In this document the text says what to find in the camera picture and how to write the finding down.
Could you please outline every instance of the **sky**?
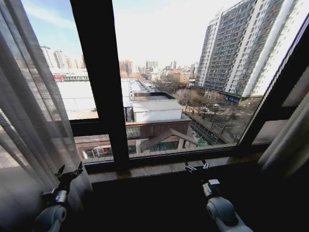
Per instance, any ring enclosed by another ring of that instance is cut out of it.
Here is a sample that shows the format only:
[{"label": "sky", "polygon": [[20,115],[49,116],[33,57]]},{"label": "sky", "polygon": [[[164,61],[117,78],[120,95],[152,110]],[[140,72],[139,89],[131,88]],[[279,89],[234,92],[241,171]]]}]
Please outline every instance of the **sky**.
[{"label": "sky", "polygon": [[[21,0],[40,45],[81,60],[69,0]],[[113,0],[119,60],[160,66],[199,61],[207,24],[239,0]]]},{"label": "sky", "polygon": [[199,61],[207,24],[239,0],[113,0],[119,60]]},{"label": "sky", "polygon": [[82,48],[69,0],[21,0],[41,46],[81,60]]}]

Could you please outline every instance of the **rooftop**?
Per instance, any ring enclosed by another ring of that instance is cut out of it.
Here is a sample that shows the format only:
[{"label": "rooftop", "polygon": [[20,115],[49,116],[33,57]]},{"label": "rooftop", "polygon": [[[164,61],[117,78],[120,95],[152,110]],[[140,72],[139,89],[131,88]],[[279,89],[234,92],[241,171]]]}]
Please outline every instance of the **rooftop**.
[{"label": "rooftop", "polygon": [[183,107],[176,101],[160,100],[160,101],[134,101],[134,112],[163,111],[163,110],[182,110]]},{"label": "rooftop", "polygon": [[166,97],[166,96],[138,96],[138,97],[134,97],[134,101],[136,101],[136,102],[155,101],[155,100],[168,100],[168,97]]}]

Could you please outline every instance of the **white roof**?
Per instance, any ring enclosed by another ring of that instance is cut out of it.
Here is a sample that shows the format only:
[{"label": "white roof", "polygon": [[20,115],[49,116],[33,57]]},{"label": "white roof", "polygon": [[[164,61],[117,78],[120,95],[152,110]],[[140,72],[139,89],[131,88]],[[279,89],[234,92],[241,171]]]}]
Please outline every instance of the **white roof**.
[{"label": "white roof", "polygon": [[134,112],[161,111],[161,110],[182,110],[183,107],[176,101],[136,101],[133,102]]}]

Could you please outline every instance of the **white curtain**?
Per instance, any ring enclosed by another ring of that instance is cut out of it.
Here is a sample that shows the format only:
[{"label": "white curtain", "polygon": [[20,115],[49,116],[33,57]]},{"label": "white curtain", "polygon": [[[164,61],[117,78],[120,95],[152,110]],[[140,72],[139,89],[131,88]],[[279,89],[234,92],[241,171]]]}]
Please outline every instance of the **white curtain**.
[{"label": "white curtain", "polygon": [[[80,162],[60,92],[19,0],[0,0],[0,228],[14,229],[42,210],[55,173]],[[86,170],[72,181],[69,203],[82,209]]]},{"label": "white curtain", "polygon": [[309,94],[304,97],[286,125],[262,155],[264,172],[278,177],[294,174],[309,160]]}]

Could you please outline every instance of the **black window frame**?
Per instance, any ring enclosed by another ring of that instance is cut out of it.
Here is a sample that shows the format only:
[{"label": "black window frame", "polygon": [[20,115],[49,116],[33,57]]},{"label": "black window frame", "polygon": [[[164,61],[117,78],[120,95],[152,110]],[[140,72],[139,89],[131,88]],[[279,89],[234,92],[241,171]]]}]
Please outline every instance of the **black window frame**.
[{"label": "black window frame", "polygon": [[[89,171],[263,152],[270,143],[253,144],[253,141],[265,122],[289,119],[296,109],[296,106],[282,107],[282,104],[309,65],[309,59],[305,58],[309,41],[308,16],[236,145],[129,159],[112,0],[103,1],[102,6],[70,1],[98,112],[95,119],[70,120],[73,135],[108,134],[114,158],[113,162],[85,163]],[[102,64],[105,76],[102,76]]]}]

